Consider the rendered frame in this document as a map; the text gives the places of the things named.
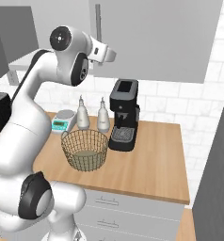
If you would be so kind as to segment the white oil bottle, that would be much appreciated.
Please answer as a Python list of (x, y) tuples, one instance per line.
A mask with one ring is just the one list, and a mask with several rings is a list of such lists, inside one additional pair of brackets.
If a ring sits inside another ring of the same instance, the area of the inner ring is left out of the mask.
[(77, 126), (80, 130), (87, 130), (90, 126), (88, 111), (82, 97), (79, 98), (79, 106), (77, 109)]
[(102, 133), (107, 133), (110, 129), (110, 120), (104, 100), (101, 100), (101, 106), (98, 111), (97, 129)]

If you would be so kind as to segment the grey range hood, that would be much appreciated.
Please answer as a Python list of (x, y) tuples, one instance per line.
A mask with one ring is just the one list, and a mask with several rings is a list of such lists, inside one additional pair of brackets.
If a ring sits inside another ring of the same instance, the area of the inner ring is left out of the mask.
[(9, 63), (38, 48), (31, 7), (0, 6), (0, 78)]

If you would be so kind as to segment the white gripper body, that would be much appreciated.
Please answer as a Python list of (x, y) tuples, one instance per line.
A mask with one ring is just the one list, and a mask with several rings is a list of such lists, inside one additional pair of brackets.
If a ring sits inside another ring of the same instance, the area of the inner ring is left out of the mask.
[(117, 53), (112, 50), (107, 44), (104, 46), (104, 59), (103, 62), (113, 62)]

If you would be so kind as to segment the tall dark grey cabinet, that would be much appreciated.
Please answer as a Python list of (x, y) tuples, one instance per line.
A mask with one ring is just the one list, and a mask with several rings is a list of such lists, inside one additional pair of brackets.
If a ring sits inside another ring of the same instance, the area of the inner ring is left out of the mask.
[(224, 107), (192, 212), (196, 241), (224, 241)]

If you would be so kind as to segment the grey drawer front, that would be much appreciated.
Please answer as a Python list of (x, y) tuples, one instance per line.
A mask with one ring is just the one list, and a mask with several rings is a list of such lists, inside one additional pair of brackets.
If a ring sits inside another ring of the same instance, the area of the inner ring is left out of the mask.
[[(180, 221), (184, 210), (184, 206), (182, 204), (168, 201), (150, 200), (89, 189), (86, 189), (86, 194), (87, 206), (107, 208), (131, 214), (145, 215), (148, 217), (159, 217), (168, 220)], [(95, 202), (95, 199), (99, 199), (100, 197), (103, 197), (106, 200), (115, 199), (120, 205), (113, 206)]]
[[(179, 221), (148, 217), (122, 211), (85, 206), (74, 215), (88, 241), (176, 241)], [(118, 229), (97, 224), (98, 220), (115, 221)]]

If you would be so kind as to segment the grey wall cabinet door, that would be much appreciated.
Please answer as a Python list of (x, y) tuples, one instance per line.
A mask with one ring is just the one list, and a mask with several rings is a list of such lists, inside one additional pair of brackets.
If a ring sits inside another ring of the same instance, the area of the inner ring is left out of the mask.
[(96, 35), (101, 6), (102, 42), (117, 55), (95, 64), (97, 77), (202, 83), (223, 0), (88, 0)]
[(90, 34), (88, 0), (31, 0), (34, 24), (40, 49), (50, 49), (50, 35), (61, 25)]

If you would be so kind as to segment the black coffee machine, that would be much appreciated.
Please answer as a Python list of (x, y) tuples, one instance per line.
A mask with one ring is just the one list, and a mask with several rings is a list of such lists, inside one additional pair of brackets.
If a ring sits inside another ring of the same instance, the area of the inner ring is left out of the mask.
[(130, 152), (135, 147), (140, 111), (137, 93), (138, 81), (134, 79), (118, 79), (111, 91), (110, 110), (114, 112), (108, 143), (111, 150)]

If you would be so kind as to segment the white teal kitchen scale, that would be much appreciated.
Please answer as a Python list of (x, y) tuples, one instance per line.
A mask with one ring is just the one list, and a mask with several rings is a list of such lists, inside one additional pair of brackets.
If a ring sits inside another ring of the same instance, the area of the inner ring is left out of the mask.
[(52, 119), (52, 133), (61, 135), (64, 131), (70, 132), (76, 122), (76, 112), (70, 109), (60, 110)]

